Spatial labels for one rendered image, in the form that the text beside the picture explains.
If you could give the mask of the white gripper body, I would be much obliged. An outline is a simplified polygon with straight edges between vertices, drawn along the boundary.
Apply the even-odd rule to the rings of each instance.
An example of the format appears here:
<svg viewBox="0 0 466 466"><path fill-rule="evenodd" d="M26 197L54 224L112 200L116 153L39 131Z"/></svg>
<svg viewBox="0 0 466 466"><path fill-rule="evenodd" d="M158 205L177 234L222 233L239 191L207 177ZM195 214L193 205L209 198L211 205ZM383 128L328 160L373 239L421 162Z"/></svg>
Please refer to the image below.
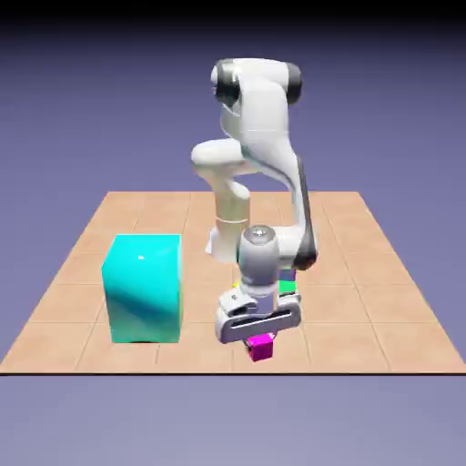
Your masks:
<svg viewBox="0 0 466 466"><path fill-rule="evenodd" d="M246 341L266 333L297 327L301 322L299 293L277 296L273 309L272 296L253 298L242 291L227 291L218 299L215 333L223 343Z"/></svg>

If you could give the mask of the small magenta cube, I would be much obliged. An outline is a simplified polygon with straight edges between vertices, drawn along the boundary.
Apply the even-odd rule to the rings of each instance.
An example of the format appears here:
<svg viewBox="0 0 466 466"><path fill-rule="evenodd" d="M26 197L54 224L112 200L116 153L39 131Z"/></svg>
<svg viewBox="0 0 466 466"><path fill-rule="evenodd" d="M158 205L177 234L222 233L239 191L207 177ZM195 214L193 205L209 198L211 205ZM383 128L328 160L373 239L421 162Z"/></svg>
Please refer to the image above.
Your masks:
<svg viewBox="0 0 466 466"><path fill-rule="evenodd" d="M249 337L246 340L248 355L253 362L267 360L273 357L275 334L272 332Z"/></svg>

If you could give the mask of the small green cube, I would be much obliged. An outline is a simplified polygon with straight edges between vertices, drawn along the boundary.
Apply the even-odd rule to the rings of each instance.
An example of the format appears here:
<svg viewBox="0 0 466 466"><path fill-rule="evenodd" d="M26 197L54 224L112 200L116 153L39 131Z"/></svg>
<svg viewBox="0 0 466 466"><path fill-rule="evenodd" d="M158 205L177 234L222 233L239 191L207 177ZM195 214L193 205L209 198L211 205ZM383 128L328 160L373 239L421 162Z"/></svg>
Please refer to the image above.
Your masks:
<svg viewBox="0 0 466 466"><path fill-rule="evenodd" d="M279 272L279 295L294 294L296 291L296 270L283 268Z"/></svg>

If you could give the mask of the large cyan box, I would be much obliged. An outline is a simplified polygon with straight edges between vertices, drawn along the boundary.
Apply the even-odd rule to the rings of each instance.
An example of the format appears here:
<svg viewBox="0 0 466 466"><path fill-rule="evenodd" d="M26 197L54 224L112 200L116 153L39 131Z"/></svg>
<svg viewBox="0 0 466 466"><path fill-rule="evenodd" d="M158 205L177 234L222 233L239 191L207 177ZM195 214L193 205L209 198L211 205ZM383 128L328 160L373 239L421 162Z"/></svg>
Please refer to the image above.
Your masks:
<svg viewBox="0 0 466 466"><path fill-rule="evenodd" d="M115 343L177 343L183 317L179 234L118 234L101 267Z"/></svg>

